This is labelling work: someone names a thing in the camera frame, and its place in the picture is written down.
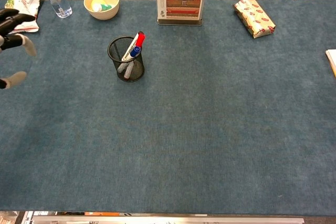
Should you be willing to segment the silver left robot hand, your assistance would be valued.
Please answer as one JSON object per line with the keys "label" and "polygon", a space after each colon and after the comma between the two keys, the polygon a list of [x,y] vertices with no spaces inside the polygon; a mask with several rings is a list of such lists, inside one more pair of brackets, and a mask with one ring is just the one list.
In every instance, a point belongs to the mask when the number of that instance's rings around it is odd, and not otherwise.
{"label": "silver left robot hand", "polygon": [[[9,48],[23,46],[28,55],[33,57],[37,56],[35,45],[27,36],[22,34],[10,34],[16,26],[34,20],[34,16],[21,14],[17,9],[1,9],[1,52]],[[9,89],[19,85],[26,79],[26,76],[26,72],[20,71],[10,77],[1,78],[1,89]]]}

